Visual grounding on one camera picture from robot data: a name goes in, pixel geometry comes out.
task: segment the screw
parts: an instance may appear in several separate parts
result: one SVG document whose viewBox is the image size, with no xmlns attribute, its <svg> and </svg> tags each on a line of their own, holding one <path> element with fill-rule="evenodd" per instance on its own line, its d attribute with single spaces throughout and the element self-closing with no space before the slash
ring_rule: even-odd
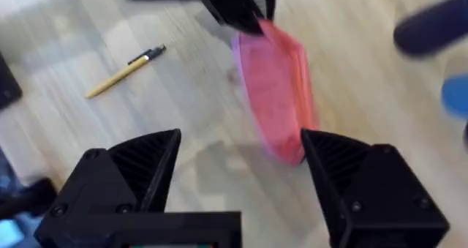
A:
<svg viewBox="0 0 468 248">
<path fill-rule="evenodd" d="M 95 159 L 97 156 L 99 156 L 99 150 L 97 149 L 89 149 L 84 154 L 84 157 L 87 159 Z"/>
<path fill-rule="evenodd" d="M 121 204 L 117 206 L 116 212 L 121 214 L 127 214 L 132 211 L 132 204 Z"/>
<path fill-rule="evenodd" d="M 361 211 L 362 208 L 363 208 L 363 206 L 361 205 L 361 203 L 359 201 L 355 201 L 351 205 L 351 210 L 354 211 L 354 212 Z"/>
<path fill-rule="evenodd" d="M 67 205 L 66 204 L 61 204 L 58 206 L 55 206 L 52 208 L 52 211 L 50 211 L 50 215 L 53 217 L 60 217 L 62 215 L 65 215 L 67 212 Z"/>
<path fill-rule="evenodd" d="M 418 206 L 420 208 L 427 209 L 431 205 L 431 202 L 427 198 L 419 198 L 417 199 Z"/>
</svg>

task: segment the red fabric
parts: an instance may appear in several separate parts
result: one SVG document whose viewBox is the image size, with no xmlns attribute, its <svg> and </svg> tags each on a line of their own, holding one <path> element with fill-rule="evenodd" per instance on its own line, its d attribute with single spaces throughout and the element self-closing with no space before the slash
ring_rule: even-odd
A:
<svg viewBox="0 0 468 248">
<path fill-rule="evenodd" d="M 304 156 L 301 128 L 318 128 L 306 53 L 272 22 L 260 26 L 264 37 L 240 33 L 233 41 L 238 71 L 266 147 L 295 165 Z"/>
</svg>

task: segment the pink cloth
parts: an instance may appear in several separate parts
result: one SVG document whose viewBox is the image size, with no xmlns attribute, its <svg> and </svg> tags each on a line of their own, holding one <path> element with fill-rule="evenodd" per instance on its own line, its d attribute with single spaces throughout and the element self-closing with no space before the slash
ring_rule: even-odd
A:
<svg viewBox="0 0 468 248">
<path fill-rule="evenodd" d="M 240 33 L 233 40 L 238 71 L 267 149 L 296 165 L 304 157 L 301 128 L 318 128 L 306 53 L 272 22 L 260 26 L 264 37 Z"/>
</svg>

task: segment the yellow pen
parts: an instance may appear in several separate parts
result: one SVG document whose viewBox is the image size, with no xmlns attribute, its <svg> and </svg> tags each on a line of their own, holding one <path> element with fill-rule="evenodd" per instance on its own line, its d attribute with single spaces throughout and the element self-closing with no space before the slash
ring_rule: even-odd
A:
<svg viewBox="0 0 468 248">
<path fill-rule="evenodd" d="M 109 89 L 111 86 L 128 76 L 130 73 L 140 69 L 143 65 L 147 64 L 152 59 L 155 59 L 157 56 L 160 56 L 165 51 L 166 47 L 164 45 L 161 45 L 158 48 L 154 48 L 153 50 L 147 50 L 141 56 L 138 56 L 136 59 L 129 62 L 129 66 L 123 68 L 111 78 L 107 79 L 103 83 L 100 83 L 98 86 L 96 86 L 96 88 L 90 90 L 90 92 L 87 93 L 86 98 L 92 98 L 101 94 L 103 91 Z"/>
</svg>

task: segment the wooden floor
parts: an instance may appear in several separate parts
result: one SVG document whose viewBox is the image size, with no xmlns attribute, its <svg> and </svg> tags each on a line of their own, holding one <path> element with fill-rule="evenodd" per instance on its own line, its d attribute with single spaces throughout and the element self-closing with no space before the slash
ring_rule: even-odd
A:
<svg viewBox="0 0 468 248">
<path fill-rule="evenodd" d="M 437 0 L 278 0 L 276 23 L 306 48 L 321 127 L 392 143 L 451 223 L 441 247 L 468 247 L 464 122 L 439 102 L 468 69 L 468 42 L 414 61 L 397 21 Z M 306 165 L 263 152 L 229 42 L 199 2 L 0 0 L 0 49 L 24 98 L 0 112 L 0 146 L 25 183 L 57 186 L 81 154 L 180 128 L 168 210 L 242 210 L 245 247 L 327 247 Z M 167 53 L 96 99 L 84 94 L 142 50 Z"/>
</svg>

